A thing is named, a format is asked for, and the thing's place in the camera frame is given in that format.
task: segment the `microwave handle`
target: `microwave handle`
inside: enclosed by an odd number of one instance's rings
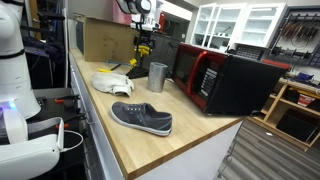
[[[189,84],[187,85],[187,93],[188,95],[192,95],[192,84],[193,84],[193,81],[194,81],[194,76],[196,75],[197,71],[198,71],[198,68],[199,68],[199,64],[200,62],[202,61],[202,59],[207,56],[208,54],[208,51],[202,51],[198,57],[197,57],[197,60],[196,62],[194,63],[193,65],[193,68],[191,70],[191,74],[190,74],[190,77],[189,77]]]

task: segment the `black microwave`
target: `black microwave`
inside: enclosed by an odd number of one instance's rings
[[[286,69],[180,44],[172,80],[207,114],[260,112]]]

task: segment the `sneaker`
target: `sneaker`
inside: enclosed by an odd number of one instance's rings
[[[150,104],[125,104],[116,102],[111,107],[111,115],[119,124],[147,131],[159,136],[171,132],[172,116],[167,112],[157,112]]]

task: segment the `shoe sole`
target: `shoe sole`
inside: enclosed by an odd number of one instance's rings
[[[143,130],[143,131],[146,131],[146,132],[158,135],[158,136],[168,136],[171,133],[171,128],[167,131],[161,131],[161,130],[156,130],[156,129],[152,129],[152,128],[148,128],[148,127],[143,127],[143,126],[123,122],[113,113],[112,109],[110,110],[110,112],[111,112],[111,115],[113,116],[114,120],[123,126]]]

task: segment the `stainless steel cup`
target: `stainless steel cup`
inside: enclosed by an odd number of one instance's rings
[[[162,92],[166,77],[167,65],[152,62],[150,63],[147,89],[152,92]]]

